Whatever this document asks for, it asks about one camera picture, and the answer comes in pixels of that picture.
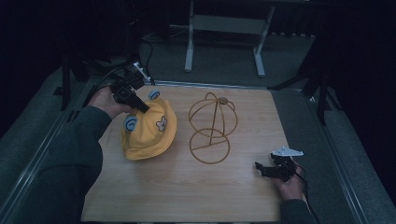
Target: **wire hat stand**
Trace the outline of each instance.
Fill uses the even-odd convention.
[[[230,154],[230,135],[238,124],[235,105],[225,97],[214,93],[196,102],[189,111],[189,122],[195,133],[190,139],[192,156],[205,164],[224,161]]]

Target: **dark sleeve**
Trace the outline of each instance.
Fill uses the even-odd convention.
[[[280,205],[280,223],[315,224],[317,223],[303,200],[286,200]]]
[[[79,223],[85,195],[102,171],[102,137],[111,118],[88,106],[56,136],[15,223]]]

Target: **yellow hat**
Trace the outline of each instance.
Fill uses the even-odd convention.
[[[128,160],[155,157],[169,148],[176,135],[177,118],[168,101],[152,91],[146,101],[149,110],[129,115],[121,131],[122,149]]]

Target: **table top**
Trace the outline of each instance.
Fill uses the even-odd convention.
[[[120,130],[126,115],[116,117],[99,141],[104,154],[103,170],[86,196],[82,220],[278,220],[281,199],[277,189],[270,179],[261,177],[254,166],[255,161],[264,166],[274,166],[270,153],[288,145],[271,92],[145,86],[136,93],[145,101],[143,96],[149,95],[151,90],[159,90],[161,97],[170,102],[177,115],[174,142],[157,157],[128,161],[120,144]],[[196,102],[204,100],[208,92],[232,102],[238,119],[236,129],[227,136],[230,153],[224,161],[216,164],[196,160],[189,147],[195,133],[189,123],[189,111]],[[213,116],[203,115],[196,121],[196,125],[205,127],[213,123]],[[234,122],[232,117],[225,120],[230,128]]]

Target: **white plastic part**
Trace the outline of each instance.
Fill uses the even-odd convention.
[[[302,151],[297,151],[289,147],[282,146],[278,151],[273,151],[273,155],[287,157],[287,156],[303,156]]]

